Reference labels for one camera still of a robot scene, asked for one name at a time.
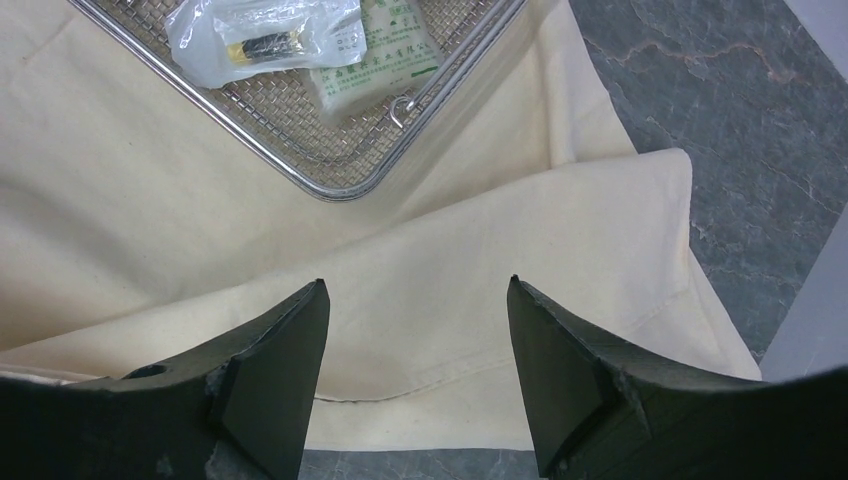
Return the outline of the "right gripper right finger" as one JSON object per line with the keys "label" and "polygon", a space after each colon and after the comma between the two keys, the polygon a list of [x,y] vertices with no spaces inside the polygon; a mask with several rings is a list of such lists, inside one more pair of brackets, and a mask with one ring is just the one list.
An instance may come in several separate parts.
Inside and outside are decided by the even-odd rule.
{"label": "right gripper right finger", "polygon": [[509,330],[544,479],[843,479],[847,370],[777,383],[655,354],[518,277]]}

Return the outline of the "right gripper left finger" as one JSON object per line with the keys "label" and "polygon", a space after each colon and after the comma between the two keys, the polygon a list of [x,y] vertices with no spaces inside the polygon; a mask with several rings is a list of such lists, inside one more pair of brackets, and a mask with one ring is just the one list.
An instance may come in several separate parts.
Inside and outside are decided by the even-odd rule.
{"label": "right gripper left finger", "polygon": [[294,479],[328,335],[313,281],[122,378],[1,380],[5,479]]}

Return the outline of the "beige cloth wrap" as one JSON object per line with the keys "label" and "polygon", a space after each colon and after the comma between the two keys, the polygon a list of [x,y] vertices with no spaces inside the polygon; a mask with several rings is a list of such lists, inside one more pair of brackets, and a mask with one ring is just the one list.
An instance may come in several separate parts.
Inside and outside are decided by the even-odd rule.
{"label": "beige cloth wrap", "polygon": [[334,204],[66,2],[1,5],[2,365],[121,377],[322,278],[312,449],[530,449],[513,275],[759,379],[690,249],[691,188],[684,151],[635,150],[565,1],[529,2],[387,178]]}

